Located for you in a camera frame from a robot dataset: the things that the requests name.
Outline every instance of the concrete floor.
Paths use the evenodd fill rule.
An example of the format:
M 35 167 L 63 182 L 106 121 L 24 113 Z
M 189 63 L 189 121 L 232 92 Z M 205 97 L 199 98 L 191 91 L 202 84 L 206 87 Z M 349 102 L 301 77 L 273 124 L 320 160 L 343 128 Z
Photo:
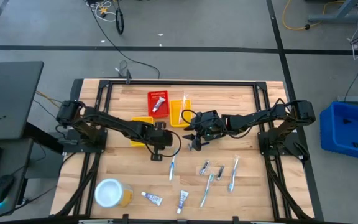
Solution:
M 349 50 L 355 24 L 322 24 L 309 31 L 287 30 L 281 23 L 286 0 L 273 0 L 285 49 Z M 293 1 L 287 23 L 303 26 L 309 13 L 320 13 L 324 3 Z M 101 22 L 120 46 L 245 47 L 277 49 L 265 1 L 260 0 L 124 0 L 124 35 L 114 23 Z M 337 6 L 330 6 L 328 12 Z M 110 46 L 90 10 L 80 0 L 9 0 L 0 16 L 0 45 Z M 160 69 L 162 78 L 282 80 L 279 54 L 244 52 L 124 52 L 128 57 Z M 313 103 L 316 115 L 338 95 L 344 95 L 358 71 L 351 55 L 287 54 L 296 97 Z M 116 76 L 123 59 L 117 52 L 78 50 L 0 50 L 0 62 L 45 62 L 38 90 L 59 100 L 69 97 L 75 78 Z M 134 78 L 156 78 L 154 70 L 129 64 Z M 358 95 L 358 80 L 351 94 Z M 52 113 L 57 109 L 39 99 Z M 39 105 L 29 121 L 45 131 L 56 122 Z M 358 159 L 320 148 L 319 120 L 305 128 L 324 219 L 358 223 Z M 29 182 L 26 197 L 55 185 L 57 179 Z M 1 220 L 46 217 L 54 192 Z

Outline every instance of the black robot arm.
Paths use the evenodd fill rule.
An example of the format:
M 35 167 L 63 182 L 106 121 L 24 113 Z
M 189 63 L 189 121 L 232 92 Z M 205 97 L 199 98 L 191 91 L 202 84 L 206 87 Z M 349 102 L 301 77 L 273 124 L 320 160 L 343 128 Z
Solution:
M 81 116 L 80 111 L 83 108 L 85 111 Z M 100 134 L 97 126 L 119 131 L 132 141 L 154 147 L 171 146 L 173 142 L 172 132 L 169 130 L 156 129 L 154 125 L 143 121 L 124 121 L 85 106 L 80 101 L 64 101 L 60 107 L 57 121 L 63 127 L 73 127 L 81 134 L 81 140 L 85 144 L 96 144 L 99 141 Z
M 244 137 L 253 126 L 276 120 L 284 120 L 279 127 L 272 128 L 268 131 L 269 142 L 273 144 L 275 142 L 284 142 L 286 136 L 294 129 L 299 126 L 309 125 L 316 120 L 313 107 L 309 101 L 295 100 L 289 103 L 278 103 L 280 100 L 281 99 L 277 100 L 274 106 L 268 110 L 261 110 L 245 116 L 224 114 L 220 118 L 216 110 L 205 113 L 194 113 L 191 111 L 196 116 L 191 119 L 191 122 L 188 122 L 190 125 L 185 128 L 185 130 L 195 130 L 196 135 L 190 134 L 184 136 L 184 138 L 192 140 L 193 148 L 200 151 L 201 146 L 211 140 L 226 135 L 232 138 L 241 138 Z M 235 136 L 244 132 L 245 135 L 243 136 Z

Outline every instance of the blue plastic crate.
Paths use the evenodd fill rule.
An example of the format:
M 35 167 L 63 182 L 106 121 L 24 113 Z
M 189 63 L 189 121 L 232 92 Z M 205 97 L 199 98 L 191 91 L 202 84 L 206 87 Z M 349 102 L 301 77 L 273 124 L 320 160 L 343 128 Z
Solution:
M 358 158 L 358 106 L 333 102 L 320 114 L 321 148 Z

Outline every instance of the wooden table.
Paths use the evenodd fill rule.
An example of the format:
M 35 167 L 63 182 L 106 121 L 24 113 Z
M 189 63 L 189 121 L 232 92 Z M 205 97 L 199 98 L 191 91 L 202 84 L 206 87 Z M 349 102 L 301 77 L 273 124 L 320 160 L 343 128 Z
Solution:
M 98 83 L 98 79 L 84 80 L 80 101 L 93 106 Z M 286 99 L 282 82 L 266 83 L 271 106 L 278 98 Z M 256 111 L 251 87 L 224 86 L 223 82 L 222 86 L 114 85 L 109 114 L 126 120 L 132 117 L 148 116 L 147 92 L 156 90 L 168 90 L 169 100 L 180 100 L 183 94 L 187 94 L 192 100 L 194 111 L 217 110 L 219 114 L 243 115 Z M 191 133 L 172 128 L 168 118 L 157 121 L 165 121 L 167 128 L 180 136 Z M 212 141 L 200 152 L 189 151 L 186 146 L 189 141 L 182 138 L 183 145 L 176 158 L 175 175 L 170 182 L 168 179 L 170 158 L 163 158 L 162 162 L 153 162 L 146 148 L 131 147 L 129 140 L 121 133 L 110 130 L 106 150 L 101 156 L 96 183 L 106 178 L 118 179 L 134 189 L 134 199 L 124 208 L 102 208 L 94 201 L 91 217 L 122 218 L 122 215 L 127 213 L 130 219 L 232 220 L 233 216 L 238 216 L 240 220 L 273 220 L 264 158 L 260 155 L 257 142 L 258 131 L 259 128 L 256 126 L 242 139 L 225 137 Z M 164 154 L 172 152 L 172 149 L 168 149 Z M 235 155 L 240 156 L 239 167 L 234 191 L 229 193 L 227 186 L 230 182 L 229 177 Z M 64 165 L 50 213 L 59 211 L 77 188 L 83 156 L 83 154 L 77 154 Z M 281 158 L 288 191 L 305 213 L 313 217 L 301 162 L 293 156 Z M 211 166 L 209 171 L 201 176 L 198 172 L 206 159 L 211 161 Z M 216 174 L 220 165 L 225 165 L 223 179 L 214 180 L 206 203 L 203 208 L 200 208 L 208 175 L 210 172 Z M 188 191 L 189 196 L 182 213 L 177 214 L 180 190 Z M 141 196 L 142 191 L 162 197 L 161 206 L 158 207 Z M 81 204 L 82 213 L 85 210 L 87 192 L 86 189 Z M 281 195 L 278 190 L 276 192 L 280 216 L 284 217 Z

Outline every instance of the yellow tray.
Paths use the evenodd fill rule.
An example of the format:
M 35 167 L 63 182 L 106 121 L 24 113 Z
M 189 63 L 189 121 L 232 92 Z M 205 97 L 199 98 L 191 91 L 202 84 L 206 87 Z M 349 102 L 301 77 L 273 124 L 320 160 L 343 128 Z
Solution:
M 143 121 L 150 124 L 153 124 L 153 117 L 136 117 L 131 118 L 131 121 Z M 145 144 L 140 142 L 131 141 L 131 146 L 145 146 Z
M 189 126 L 188 123 L 184 122 L 183 120 L 181 121 L 181 124 L 179 124 L 179 116 L 181 115 L 181 109 L 182 109 L 182 102 L 183 100 L 171 100 L 170 102 L 170 119 L 171 119 L 171 126 L 173 128 L 185 128 L 187 126 Z M 191 100 L 186 100 L 185 103 L 185 109 L 186 110 L 191 110 Z M 193 117 L 193 113 L 186 111 L 184 112 L 184 117 L 187 121 L 191 121 L 191 118 Z

